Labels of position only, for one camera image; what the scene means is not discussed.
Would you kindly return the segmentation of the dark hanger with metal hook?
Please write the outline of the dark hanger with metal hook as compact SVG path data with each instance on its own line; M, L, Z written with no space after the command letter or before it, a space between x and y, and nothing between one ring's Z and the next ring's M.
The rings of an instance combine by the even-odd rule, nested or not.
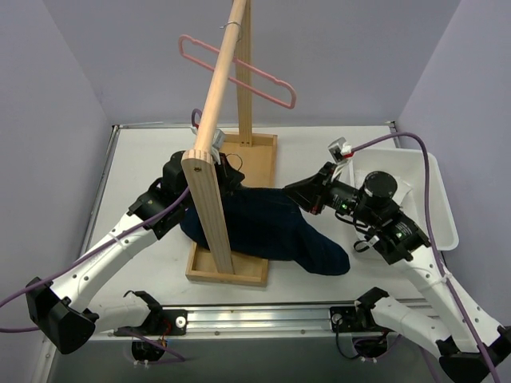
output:
M231 177L239 181L242 181L245 178L245 175L243 173L244 161L238 153L226 153L225 163L227 173Z

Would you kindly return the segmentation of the dark blue denim garment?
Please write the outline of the dark blue denim garment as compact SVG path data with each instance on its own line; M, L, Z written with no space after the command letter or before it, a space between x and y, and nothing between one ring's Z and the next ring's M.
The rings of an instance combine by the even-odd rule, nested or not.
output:
M232 251L295 262L311 274L338 276L350 268L347 252L313 228L278 188L243 188L222 199Z

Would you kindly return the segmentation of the white pleated skirt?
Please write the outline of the white pleated skirt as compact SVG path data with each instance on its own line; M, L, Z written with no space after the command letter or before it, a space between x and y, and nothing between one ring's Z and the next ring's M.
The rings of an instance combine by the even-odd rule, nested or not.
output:
M360 188L368 174L369 172L363 170L352 171L350 173L351 185L355 188ZM408 208L409 206L414 205L414 189L412 186L405 182L400 176L395 176L395 179L398 187L396 193L393 196L393 200L403 208Z

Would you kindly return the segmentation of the pink hanger with metal hook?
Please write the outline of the pink hanger with metal hook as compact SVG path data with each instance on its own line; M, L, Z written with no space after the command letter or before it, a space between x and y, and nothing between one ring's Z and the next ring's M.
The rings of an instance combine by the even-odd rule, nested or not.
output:
M241 80L238 80L235 77L229 76L228 73L229 73L231 65L228 64L224 59L220 60L220 76L218 77L216 75L216 73L218 72L216 67L213 67L213 66L207 64L205 61L201 61L198 58L193 57L185 52L184 43L186 41L189 41L193 45L197 45L202 48L205 48L206 50L208 50L210 52L216 53L219 57L222 55L223 49L222 48L217 49L214 46L209 45L201 40L195 39L187 34L180 35L179 40L178 40L179 52L183 58L185 58L185 59L197 64L198 66L201 66L202 68L205 68L213 73L211 84L209 86L209 91L211 91L211 89L213 89L213 100L218 105L221 104L223 97L224 97L224 91L225 91L226 84L228 81L230 81L231 83L240 86L242 89L246 89L250 93L254 93L256 96L262 97L263 99L268 100L276 105L279 105L286 109L293 109L295 107L296 101L297 101L297 94L295 92L295 89L288 82L282 81L282 80L278 79L277 77L274 77L271 74L264 72L263 70L258 69L251 64L248 64L246 61L240 60L239 58L236 57L236 55L234 53L230 56L231 63L234 63L235 65L240 65L243 69L247 69L249 73L255 73L256 75L258 75L266 80L269 80L273 84L275 84L279 87L285 88L291 96L290 101L289 102L282 101L278 98L275 98L275 97L269 95L268 93L265 93L259 89L254 88L252 85L249 85L247 82L243 82Z

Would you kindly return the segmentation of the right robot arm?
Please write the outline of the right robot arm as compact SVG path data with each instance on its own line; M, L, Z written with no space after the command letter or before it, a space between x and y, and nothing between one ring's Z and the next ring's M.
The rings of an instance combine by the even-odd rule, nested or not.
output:
M430 318L373 287L355 301L355 320L402 335L438 359L454 382L482 382L510 355L510 329L488 315L434 256L424 231L395 203L396 179L369 173L360 188L338 181L327 162L313 176L289 184L284 193L304 211L325 207L366 226L365 239L386 263L404 275L430 304Z

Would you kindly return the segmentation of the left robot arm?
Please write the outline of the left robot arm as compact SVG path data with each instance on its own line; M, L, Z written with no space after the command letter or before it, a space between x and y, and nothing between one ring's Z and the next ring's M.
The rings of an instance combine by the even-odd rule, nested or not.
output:
M178 225L193 205L182 156L182 152L172 154L161 177L63 275L49 281L36 277L27 284L30 319L61 353L76 351L106 330L132 327L153 334L160 328L161 304L145 291L130 290L112 305L92 300L131 259Z

